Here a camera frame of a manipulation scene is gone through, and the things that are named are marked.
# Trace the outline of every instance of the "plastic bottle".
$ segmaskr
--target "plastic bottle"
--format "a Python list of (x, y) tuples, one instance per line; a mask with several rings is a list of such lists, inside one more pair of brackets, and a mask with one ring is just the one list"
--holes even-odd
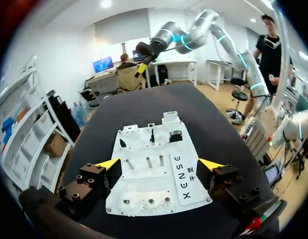
[(90, 120), (90, 109), (84, 104), (82, 104), (82, 102), (80, 101), (80, 111), (81, 111), (81, 114), (82, 114), (82, 120), (83, 120), (83, 123), (84, 125), (86, 125), (89, 120)]
[(84, 126), (84, 123), (82, 121), (82, 116), (81, 116), (79, 106), (76, 104), (76, 102), (74, 102), (74, 108), (72, 110), (72, 116), (73, 116), (74, 120), (76, 121), (76, 123), (78, 124), (79, 128), (82, 128)]

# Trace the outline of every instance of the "metal pin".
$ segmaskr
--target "metal pin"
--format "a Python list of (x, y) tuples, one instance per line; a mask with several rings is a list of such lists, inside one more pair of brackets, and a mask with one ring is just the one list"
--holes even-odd
[(146, 161), (148, 162), (149, 167), (152, 168), (152, 163), (149, 157), (146, 158)]
[(160, 162), (160, 165), (163, 167), (164, 166), (163, 155), (159, 156), (159, 162)]
[(128, 159), (125, 160), (125, 161), (129, 165), (130, 169), (134, 169), (133, 165), (131, 164), (131, 162)]

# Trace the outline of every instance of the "black table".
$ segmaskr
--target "black table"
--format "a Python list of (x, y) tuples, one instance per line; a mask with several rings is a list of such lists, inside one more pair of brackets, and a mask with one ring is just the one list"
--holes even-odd
[[(65, 169), (63, 185), (75, 179), (86, 163), (111, 159), (117, 131), (126, 125), (161, 124), (164, 112), (178, 111), (200, 158), (240, 169), (245, 180), (271, 192), (260, 165), (225, 116), (192, 84), (176, 84), (106, 98), (76, 144)], [(171, 215), (123, 217), (109, 215), (101, 200), (80, 223), (116, 238), (229, 238), (238, 225), (218, 203)]]

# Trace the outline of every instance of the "person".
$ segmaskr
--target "person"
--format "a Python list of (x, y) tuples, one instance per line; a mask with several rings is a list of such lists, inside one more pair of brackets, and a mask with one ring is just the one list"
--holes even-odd
[[(277, 85), (279, 83), (282, 50), (274, 19), (268, 15), (263, 15), (262, 20), (267, 28), (268, 34), (259, 37), (254, 57), (255, 59), (258, 59), (260, 54), (262, 54), (259, 70), (263, 75), (269, 93), (273, 95), (276, 93)], [(292, 74), (293, 68), (293, 63), (290, 58), (290, 75)], [(244, 124), (244, 120), (252, 111), (253, 106), (254, 98), (251, 95), (248, 99), (243, 115), (234, 119), (232, 124)]]
[(121, 70), (121, 69), (129, 68), (129, 67), (133, 67), (133, 66), (137, 66), (137, 64), (130, 62), (129, 55), (126, 54), (126, 53), (122, 54), (121, 55), (121, 64), (117, 69)]

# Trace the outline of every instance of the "white gear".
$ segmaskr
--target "white gear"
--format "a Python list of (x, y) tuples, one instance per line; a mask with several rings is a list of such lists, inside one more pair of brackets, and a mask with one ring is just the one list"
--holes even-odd
[(173, 199), (171, 197), (165, 197), (161, 201), (162, 207), (172, 207)]
[(129, 217), (139, 216), (144, 209), (144, 204), (135, 191), (122, 193), (119, 198), (118, 206), (121, 210), (121, 214)]
[(143, 200), (143, 204), (145, 205), (145, 209), (146, 210), (159, 210), (161, 209), (163, 203), (160, 200), (156, 200), (156, 199), (144, 199)]

